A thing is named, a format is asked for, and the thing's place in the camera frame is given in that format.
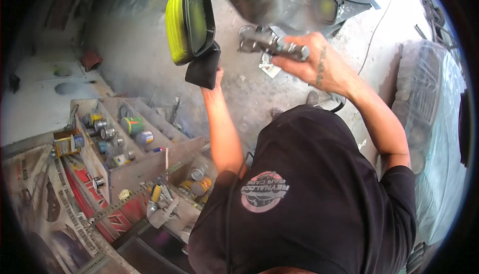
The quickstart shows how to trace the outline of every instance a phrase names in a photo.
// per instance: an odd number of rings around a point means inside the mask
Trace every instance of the man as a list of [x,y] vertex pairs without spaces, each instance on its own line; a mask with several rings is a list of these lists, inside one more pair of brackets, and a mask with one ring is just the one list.
[[[202,89],[211,153],[219,176],[191,233],[189,260],[198,274],[395,274],[416,237],[414,174],[406,135],[392,111],[319,33],[287,37],[307,45],[299,63],[273,63],[356,106],[379,152],[378,182],[350,130],[332,112],[301,105],[274,117],[258,136],[250,169],[221,92]],[[229,234],[227,202],[231,185]]]

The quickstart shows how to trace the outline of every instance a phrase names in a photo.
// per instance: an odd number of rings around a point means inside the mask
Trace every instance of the spray paint gun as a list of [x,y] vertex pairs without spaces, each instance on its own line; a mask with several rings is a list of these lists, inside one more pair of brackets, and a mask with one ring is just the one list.
[[[246,25],[239,29],[239,51],[243,53],[265,52],[269,55],[280,55],[297,62],[306,62],[309,57],[309,47],[284,41],[284,37],[268,26],[254,27]],[[329,93],[337,103],[346,103],[346,98],[336,93]]]

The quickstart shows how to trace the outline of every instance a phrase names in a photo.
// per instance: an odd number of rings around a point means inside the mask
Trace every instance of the mirror glass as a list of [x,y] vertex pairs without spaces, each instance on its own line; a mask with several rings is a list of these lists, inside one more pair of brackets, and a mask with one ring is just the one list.
[[319,21],[332,23],[336,19],[338,2],[335,0],[313,0],[313,9]]
[[193,54],[196,54],[207,40],[207,21],[203,0],[188,1],[189,38]]

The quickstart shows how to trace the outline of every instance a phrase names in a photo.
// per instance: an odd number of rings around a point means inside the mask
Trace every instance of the cable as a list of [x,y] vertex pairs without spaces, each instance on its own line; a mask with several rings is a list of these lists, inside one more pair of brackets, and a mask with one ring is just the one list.
[[330,112],[336,113],[337,111],[339,111],[343,107],[344,107],[344,103],[339,103],[338,106],[335,107],[334,109],[330,110]]
[[241,170],[243,170],[244,165],[246,165],[246,160],[248,159],[248,155],[251,156],[251,158],[254,158],[253,154],[251,152],[246,153],[246,157],[243,160],[243,163],[241,164],[241,167],[239,168],[238,173],[236,174],[235,181],[231,185],[230,193],[228,195],[228,204],[226,205],[226,221],[225,221],[225,237],[226,237],[226,245],[225,245],[225,250],[226,250],[226,273],[231,274],[231,248],[230,248],[230,214],[231,214],[231,198],[233,197],[233,191],[235,190],[236,183],[238,182],[238,179],[240,177]]
[[383,14],[383,16],[381,17],[381,19],[379,20],[379,22],[377,23],[377,26],[376,26],[376,28],[374,29],[373,34],[371,35],[371,39],[369,40],[369,44],[368,44],[368,46],[367,46],[366,57],[364,58],[364,62],[362,63],[361,69],[359,69],[358,75],[361,73],[362,68],[363,68],[364,65],[366,64],[367,56],[368,56],[368,54],[369,54],[369,49],[371,48],[371,42],[373,42],[374,34],[376,33],[376,30],[377,30],[377,28],[379,27],[379,24],[381,23],[381,21],[383,20],[384,16],[386,15],[387,10],[389,10],[389,6],[391,5],[391,2],[392,2],[392,0],[389,0],[389,4],[387,5],[386,11],[384,12],[384,14]]

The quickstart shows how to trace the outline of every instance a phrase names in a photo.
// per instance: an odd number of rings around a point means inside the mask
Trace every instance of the shoe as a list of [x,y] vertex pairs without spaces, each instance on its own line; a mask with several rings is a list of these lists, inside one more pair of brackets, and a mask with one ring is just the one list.
[[310,91],[308,93],[308,97],[306,98],[306,104],[310,105],[310,106],[317,106],[318,104],[320,103],[320,100],[318,98],[318,94],[316,93],[316,91]]
[[277,115],[281,114],[283,111],[280,108],[272,108],[270,111],[271,117],[274,119]]

